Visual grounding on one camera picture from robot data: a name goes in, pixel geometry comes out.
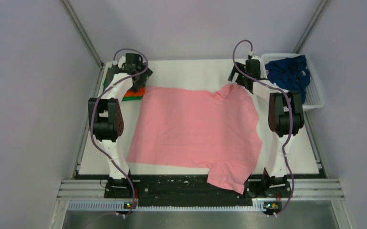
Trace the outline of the pink t shirt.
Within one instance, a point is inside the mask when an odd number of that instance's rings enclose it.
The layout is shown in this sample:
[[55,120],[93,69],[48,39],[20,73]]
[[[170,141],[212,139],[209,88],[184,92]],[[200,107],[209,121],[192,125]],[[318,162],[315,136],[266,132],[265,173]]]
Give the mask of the pink t shirt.
[[209,184],[241,194],[262,147],[258,120],[251,96],[236,84],[215,92],[149,86],[127,159],[207,168]]

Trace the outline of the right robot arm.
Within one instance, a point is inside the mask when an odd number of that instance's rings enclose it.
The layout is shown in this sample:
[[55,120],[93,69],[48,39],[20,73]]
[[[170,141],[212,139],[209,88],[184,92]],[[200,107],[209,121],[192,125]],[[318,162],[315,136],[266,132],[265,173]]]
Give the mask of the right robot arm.
[[252,58],[244,64],[234,61],[228,80],[232,81],[236,74],[237,84],[268,103],[267,121],[273,133],[271,152],[255,195],[277,198],[284,192],[292,191],[288,180],[294,180],[294,174],[288,156],[292,137],[304,126],[304,112],[298,91],[286,91],[268,80],[251,75],[260,64],[259,60]]

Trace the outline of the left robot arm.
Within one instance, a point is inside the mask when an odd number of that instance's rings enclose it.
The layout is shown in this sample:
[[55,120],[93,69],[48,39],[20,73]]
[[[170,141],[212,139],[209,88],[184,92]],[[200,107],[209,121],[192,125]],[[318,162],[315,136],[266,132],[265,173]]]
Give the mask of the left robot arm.
[[129,178],[125,156],[117,145],[124,131],[121,102],[142,99],[152,73],[143,55],[126,53],[110,63],[104,74],[102,92],[88,100],[91,140],[109,164],[107,187],[115,187],[122,197],[132,195],[134,184]]

